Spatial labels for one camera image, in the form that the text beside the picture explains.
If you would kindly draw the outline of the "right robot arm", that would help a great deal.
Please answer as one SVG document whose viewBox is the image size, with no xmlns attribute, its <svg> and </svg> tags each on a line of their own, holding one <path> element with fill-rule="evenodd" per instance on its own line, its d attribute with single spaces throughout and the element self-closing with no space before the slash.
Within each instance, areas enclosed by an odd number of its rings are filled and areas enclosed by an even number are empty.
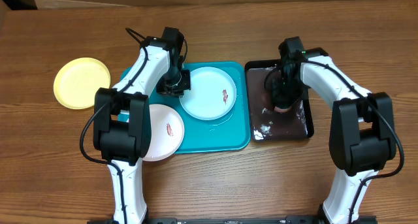
<svg viewBox="0 0 418 224">
<path fill-rule="evenodd" d="M 278 50 L 280 76 L 264 81 L 275 109 L 288 110 L 312 89 L 332 110 L 329 152 L 336 174 L 317 223 L 371 223 L 359 215 L 370 182 L 398 174 L 405 160 L 391 98 L 356 84 L 324 49 L 307 50 L 299 37 L 285 39 Z"/>
</svg>

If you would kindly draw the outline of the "yellow-green plate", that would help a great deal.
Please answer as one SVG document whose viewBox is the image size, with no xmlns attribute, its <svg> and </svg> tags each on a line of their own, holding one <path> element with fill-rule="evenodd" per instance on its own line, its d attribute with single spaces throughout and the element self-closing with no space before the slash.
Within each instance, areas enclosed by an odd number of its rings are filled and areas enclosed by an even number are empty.
<svg viewBox="0 0 418 224">
<path fill-rule="evenodd" d="M 65 64 L 54 79 L 57 101 L 70 109 L 80 110 L 94 105 L 99 88 L 109 88 L 110 73 L 104 63 L 81 57 Z"/>
</svg>

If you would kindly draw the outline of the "black rectangular tray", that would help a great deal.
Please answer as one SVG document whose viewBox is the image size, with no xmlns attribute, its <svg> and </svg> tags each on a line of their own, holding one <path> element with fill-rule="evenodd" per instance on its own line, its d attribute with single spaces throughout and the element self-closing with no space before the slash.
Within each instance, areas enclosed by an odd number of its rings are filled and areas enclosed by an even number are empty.
<svg viewBox="0 0 418 224">
<path fill-rule="evenodd" d="M 249 61 L 245 64 L 251 137 L 254 141 L 304 140 L 314 135 L 314 124 L 308 93 L 286 112 L 277 112 L 270 90 L 264 89 L 264 79 L 279 60 Z"/>
</svg>

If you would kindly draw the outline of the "light blue plate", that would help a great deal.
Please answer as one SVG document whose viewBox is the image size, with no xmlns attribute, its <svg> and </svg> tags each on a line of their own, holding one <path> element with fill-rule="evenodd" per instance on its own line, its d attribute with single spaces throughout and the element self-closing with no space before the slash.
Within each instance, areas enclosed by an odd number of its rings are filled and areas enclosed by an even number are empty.
<svg viewBox="0 0 418 224">
<path fill-rule="evenodd" d="M 191 89 L 180 97 L 183 109 L 198 120 L 216 120 L 226 115 L 236 101 L 236 85 L 225 71 L 201 67 L 191 71 Z"/>
</svg>

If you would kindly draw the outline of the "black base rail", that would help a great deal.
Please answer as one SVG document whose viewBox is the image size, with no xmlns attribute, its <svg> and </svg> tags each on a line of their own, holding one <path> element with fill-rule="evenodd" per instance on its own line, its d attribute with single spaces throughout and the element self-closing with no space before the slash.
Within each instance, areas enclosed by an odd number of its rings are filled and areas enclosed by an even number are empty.
<svg viewBox="0 0 418 224">
<path fill-rule="evenodd" d="M 278 219 L 146 219 L 147 224 L 325 224 L 317 216 L 287 216 Z"/>
</svg>

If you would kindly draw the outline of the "teal plastic tray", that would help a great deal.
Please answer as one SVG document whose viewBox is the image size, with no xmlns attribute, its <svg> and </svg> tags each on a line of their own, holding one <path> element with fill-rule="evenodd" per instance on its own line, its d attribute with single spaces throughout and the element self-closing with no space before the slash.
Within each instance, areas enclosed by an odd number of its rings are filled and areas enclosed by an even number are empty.
<svg viewBox="0 0 418 224">
<path fill-rule="evenodd" d="M 222 117 L 213 120 L 201 120 L 188 114 L 179 97 L 164 97 L 156 91 L 150 95 L 151 104 L 167 105 L 182 117 L 185 125 L 184 140 L 177 154 L 222 152 L 241 150 L 250 142 L 249 106 L 244 68 L 237 62 L 201 62 L 187 63 L 185 68 L 194 71 L 204 67 L 213 67 L 224 71 L 232 78 L 236 87 L 235 94 L 228 94 L 228 100 L 234 104 Z"/>
</svg>

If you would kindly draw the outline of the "pink white plate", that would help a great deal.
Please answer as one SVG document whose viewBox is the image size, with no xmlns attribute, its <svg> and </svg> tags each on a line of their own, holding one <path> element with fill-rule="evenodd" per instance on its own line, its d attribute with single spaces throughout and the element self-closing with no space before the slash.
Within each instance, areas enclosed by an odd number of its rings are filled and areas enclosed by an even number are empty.
<svg viewBox="0 0 418 224">
<path fill-rule="evenodd" d="M 182 144 L 184 122 L 175 109 L 163 104 L 150 105 L 152 137 L 144 161 L 160 161 L 170 157 Z"/>
</svg>

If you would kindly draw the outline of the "green scrubbing sponge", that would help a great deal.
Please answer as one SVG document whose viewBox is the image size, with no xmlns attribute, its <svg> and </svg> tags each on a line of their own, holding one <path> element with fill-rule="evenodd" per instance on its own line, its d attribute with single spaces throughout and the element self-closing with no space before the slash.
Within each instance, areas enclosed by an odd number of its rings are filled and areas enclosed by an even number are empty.
<svg viewBox="0 0 418 224">
<path fill-rule="evenodd" d="M 292 105 L 287 102 L 274 103 L 274 111 L 279 113 L 288 112 Z"/>
</svg>

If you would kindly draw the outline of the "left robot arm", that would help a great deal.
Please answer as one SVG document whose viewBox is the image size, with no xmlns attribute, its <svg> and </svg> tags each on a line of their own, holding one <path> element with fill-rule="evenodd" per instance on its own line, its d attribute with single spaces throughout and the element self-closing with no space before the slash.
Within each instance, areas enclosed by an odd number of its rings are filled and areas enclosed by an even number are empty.
<svg viewBox="0 0 418 224">
<path fill-rule="evenodd" d="M 190 71 L 183 68 L 187 45 L 176 28 L 164 28 L 161 37 L 143 37 L 127 29 L 140 45 L 129 73 L 112 88 L 99 88 L 94 113 L 93 145 L 100 163 L 110 169 L 115 212 L 111 223 L 145 223 L 148 209 L 142 193 L 142 160 L 150 149 L 152 122 L 149 98 L 156 91 L 180 97 L 191 88 Z"/>
</svg>

